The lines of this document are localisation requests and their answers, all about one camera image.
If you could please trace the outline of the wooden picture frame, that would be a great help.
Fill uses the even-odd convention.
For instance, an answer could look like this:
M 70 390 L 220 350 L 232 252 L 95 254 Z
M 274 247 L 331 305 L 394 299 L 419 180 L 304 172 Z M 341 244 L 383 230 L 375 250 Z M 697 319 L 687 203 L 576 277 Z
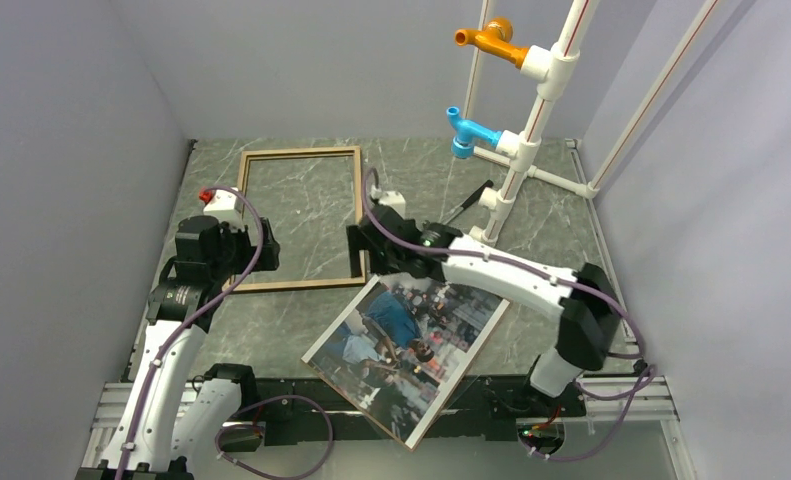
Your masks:
M 348 288 L 366 282 L 365 259 L 349 259 L 346 227 L 361 216 L 358 145 L 244 151 L 237 186 L 271 222 L 276 271 L 248 276 L 235 292 Z

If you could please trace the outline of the printed photo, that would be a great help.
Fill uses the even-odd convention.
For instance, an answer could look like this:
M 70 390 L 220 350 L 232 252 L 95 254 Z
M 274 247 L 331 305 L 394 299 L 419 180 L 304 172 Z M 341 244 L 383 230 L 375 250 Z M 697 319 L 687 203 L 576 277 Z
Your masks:
M 376 275 L 302 362 L 408 450 L 425 437 L 510 303 L 484 290 Z

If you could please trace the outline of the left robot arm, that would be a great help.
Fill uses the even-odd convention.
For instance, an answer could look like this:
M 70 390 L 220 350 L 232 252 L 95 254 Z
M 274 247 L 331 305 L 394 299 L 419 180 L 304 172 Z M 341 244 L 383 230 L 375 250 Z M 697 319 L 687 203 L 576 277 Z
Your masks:
M 228 279 L 274 271 L 280 245 L 270 222 L 255 223 L 257 239 L 213 216 L 179 222 L 175 254 L 149 295 L 143 353 L 131 393 L 99 461 L 79 479 L 193 479 L 196 459 L 229 417 L 243 420 L 258 406 L 253 370 L 216 364 L 194 404 L 179 412 L 188 374 L 224 297 Z

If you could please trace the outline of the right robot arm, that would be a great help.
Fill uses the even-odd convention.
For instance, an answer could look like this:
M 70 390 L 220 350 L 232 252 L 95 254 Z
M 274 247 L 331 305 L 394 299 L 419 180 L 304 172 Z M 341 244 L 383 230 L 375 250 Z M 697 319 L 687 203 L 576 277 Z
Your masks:
M 539 355 L 522 388 L 528 411 L 545 415 L 586 372 L 601 370 L 621 323 L 605 271 L 553 267 L 482 244 L 458 229 L 431 223 L 421 229 L 394 208 L 375 205 L 346 229 L 351 269 L 366 253 L 378 275 L 472 287 L 526 306 L 558 324 L 552 349 Z

